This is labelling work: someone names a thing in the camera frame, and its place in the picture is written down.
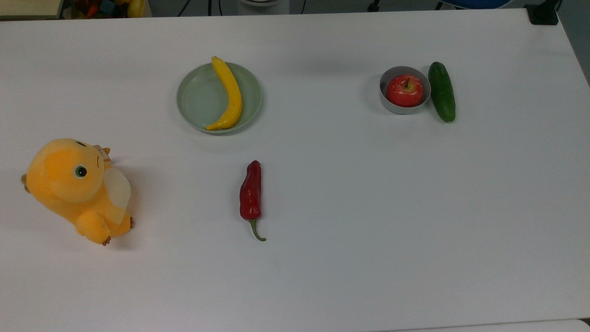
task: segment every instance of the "plush toy ear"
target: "plush toy ear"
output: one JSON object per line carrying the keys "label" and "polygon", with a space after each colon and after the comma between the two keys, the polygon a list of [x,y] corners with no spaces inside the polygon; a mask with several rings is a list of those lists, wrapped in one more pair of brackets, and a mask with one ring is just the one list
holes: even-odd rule
{"label": "plush toy ear", "polygon": [[31,192],[29,191],[29,188],[27,188],[27,175],[26,174],[22,175],[21,183],[25,186],[25,191],[30,194]]}

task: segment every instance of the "banana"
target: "banana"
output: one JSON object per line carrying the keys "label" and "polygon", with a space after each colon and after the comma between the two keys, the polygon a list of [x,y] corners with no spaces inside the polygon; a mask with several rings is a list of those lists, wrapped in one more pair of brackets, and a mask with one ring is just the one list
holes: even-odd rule
{"label": "banana", "polygon": [[235,80],[234,74],[227,64],[218,57],[211,57],[211,64],[217,77],[219,77],[225,87],[229,102],[227,109],[219,120],[205,127],[208,131],[231,128],[238,122],[240,114],[242,114],[242,94],[240,93],[240,87],[238,87],[238,82]]}

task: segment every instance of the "plate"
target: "plate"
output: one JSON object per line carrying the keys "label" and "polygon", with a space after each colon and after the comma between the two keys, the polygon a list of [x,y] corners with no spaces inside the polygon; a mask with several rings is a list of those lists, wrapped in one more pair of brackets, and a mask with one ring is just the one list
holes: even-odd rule
{"label": "plate", "polygon": [[225,112],[228,96],[211,63],[191,71],[182,80],[176,95],[176,104],[185,120],[196,129],[212,135],[228,134],[246,127],[255,118],[262,103],[262,91],[258,80],[246,68],[227,63],[242,94],[242,114],[231,128],[208,131]]}

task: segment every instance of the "green cucumber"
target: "green cucumber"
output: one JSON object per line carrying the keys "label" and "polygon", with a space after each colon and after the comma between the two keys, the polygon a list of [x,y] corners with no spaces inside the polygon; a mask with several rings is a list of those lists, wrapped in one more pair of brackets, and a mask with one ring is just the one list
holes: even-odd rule
{"label": "green cucumber", "polygon": [[437,109],[438,116],[444,122],[455,120],[455,94],[451,85],[451,78],[447,69],[440,62],[434,62],[428,69],[428,81],[430,82],[430,97]]}

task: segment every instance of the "chili pepper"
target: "chili pepper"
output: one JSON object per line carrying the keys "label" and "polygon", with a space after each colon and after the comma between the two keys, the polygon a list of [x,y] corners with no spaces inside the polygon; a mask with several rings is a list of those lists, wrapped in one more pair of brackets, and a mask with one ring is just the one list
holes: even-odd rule
{"label": "chili pepper", "polygon": [[256,232],[256,221],[262,216],[260,210],[260,197],[262,193],[262,169],[258,161],[253,161],[246,169],[246,179],[240,188],[240,216],[248,220],[252,225],[254,236],[260,241],[266,238],[260,237]]}
{"label": "chili pepper", "polygon": [[86,14],[86,16],[88,16],[88,18],[93,18],[98,12],[99,6],[97,4],[94,4],[90,7],[90,9],[88,9],[88,14]]}

